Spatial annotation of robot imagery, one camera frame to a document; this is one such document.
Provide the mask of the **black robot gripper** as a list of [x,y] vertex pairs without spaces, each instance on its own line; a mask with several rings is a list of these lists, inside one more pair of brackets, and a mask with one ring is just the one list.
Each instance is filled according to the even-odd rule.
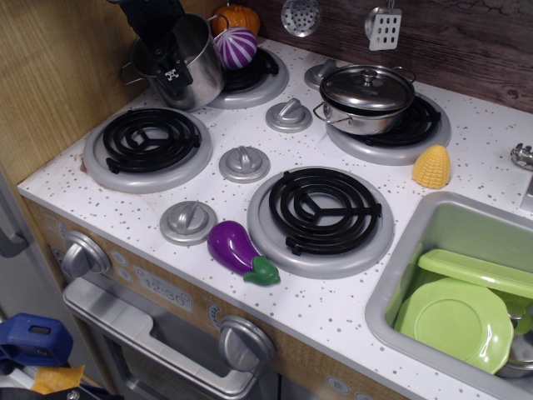
[[155,78],[169,93],[179,93],[193,83],[176,37],[172,33],[177,20],[185,15],[179,1],[124,0],[117,4],[128,24],[147,50],[141,73]]

